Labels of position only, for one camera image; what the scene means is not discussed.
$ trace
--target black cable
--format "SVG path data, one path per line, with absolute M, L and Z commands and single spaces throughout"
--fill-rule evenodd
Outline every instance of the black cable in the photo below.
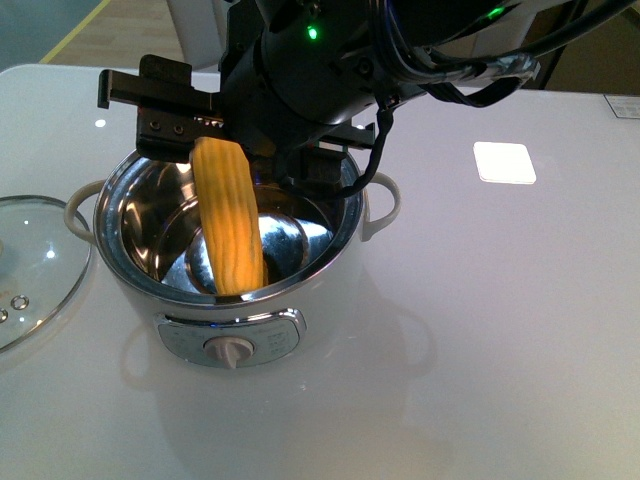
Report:
M 551 31 L 557 32 L 564 25 L 567 25 L 568 23 L 571 23 L 577 20 L 578 18 L 580 18 L 584 14 L 584 11 L 586 10 L 588 3 L 589 3 L 589 0 L 578 0 L 573 4 L 565 5 L 565 7 L 562 9 L 562 14 L 556 21 L 556 24 L 554 25 Z M 551 58 L 549 65 L 545 69 L 544 75 L 540 79 L 538 89 L 546 90 L 547 84 L 549 83 L 549 80 L 551 80 L 551 75 L 553 75 L 553 72 L 558 66 L 558 63 L 560 63 L 560 58 L 562 57 L 562 54 L 564 53 L 565 48 L 567 48 L 567 46 L 563 45 L 562 47 L 553 51 L 553 57 Z
M 553 32 L 522 48 L 507 52 L 505 55 L 528 53 L 534 57 L 539 57 L 549 52 L 553 52 L 554 50 L 565 46 L 569 42 L 591 32 L 607 20 L 626 10 L 635 3 L 635 1 L 636 0 L 609 0 L 586 15 L 562 27 L 560 30 L 557 30 L 556 32 Z
M 360 175 L 352 185 L 342 187 L 340 190 L 333 193 L 312 193 L 307 190 L 295 187 L 294 185 L 282 185 L 282 188 L 293 195 L 308 198 L 313 201 L 332 202 L 336 200 L 342 200 L 344 198 L 351 197 L 357 193 L 360 193 L 371 182 L 374 175 L 378 171 L 380 165 L 380 159 L 382 158 L 382 150 L 387 139 L 387 135 L 393 127 L 393 109 L 378 110 L 376 115 L 378 122 L 378 136 L 373 142 L 373 148 L 369 154 L 369 163 L 365 168 L 365 171 Z

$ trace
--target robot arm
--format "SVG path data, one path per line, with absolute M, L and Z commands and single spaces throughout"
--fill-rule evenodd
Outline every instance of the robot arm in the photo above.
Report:
M 149 158 L 185 162 L 196 138 L 223 138 L 239 143 L 249 159 L 272 158 L 276 178 L 295 193 L 347 196 L 375 173 L 393 111 L 402 104 L 431 94 L 484 107 L 537 72 L 535 45 L 471 59 L 447 57 L 440 45 L 550 2 L 241 0 L 229 10 L 220 92 L 194 90 L 187 64 L 147 56 L 139 77 L 102 72 L 98 104 L 140 107 L 137 148 Z M 631 3 L 610 0 L 599 11 L 607 19 Z M 471 96 L 453 85 L 478 79 L 493 83 Z M 373 126 L 350 124 L 371 105 L 379 109 L 375 140 Z M 343 156 L 318 141 L 371 149 L 357 185 L 332 190 Z

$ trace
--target green led light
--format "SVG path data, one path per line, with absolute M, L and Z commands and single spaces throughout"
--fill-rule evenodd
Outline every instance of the green led light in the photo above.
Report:
M 495 20 L 500 15 L 502 15 L 505 10 L 506 10 L 505 7 L 496 7 L 493 10 L 491 10 L 489 13 L 487 13 L 487 18 L 489 20 Z
M 309 35 L 309 38 L 311 40 L 318 39 L 318 30 L 315 27 L 312 27 L 311 25 L 307 27 L 307 34 Z

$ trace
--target cooking pot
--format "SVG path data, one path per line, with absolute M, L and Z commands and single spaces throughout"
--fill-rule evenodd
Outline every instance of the cooking pot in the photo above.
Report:
M 394 205 L 375 221 L 365 192 L 312 202 L 280 189 L 267 162 L 252 162 L 251 174 L 268 282 L 241 295 L 215 290 L 188 164 L 134 152 L 106 181 L 78 190 L 65 209 L 67 227 L 97 246 L 137 313 L 152 319 L 164 345 L 189 362 L 248 367 L 330 337 L 353 303 L 361 243 L 400 209 L 398 187 L 380 173 L 373 183 L 391 192 Z M 349 156 L 341 183 L 352 184 L 358 175 Z M 91 233 L 73 218 L 95 194 Z

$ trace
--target corn on the cob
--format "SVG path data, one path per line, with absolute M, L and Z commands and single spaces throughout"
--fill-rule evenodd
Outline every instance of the corn on the cob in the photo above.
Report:
M 244 152 L 234 142 L 200 138 L 191 164 L 218 293 L 235 295 L 262 287 L 258 206 Z

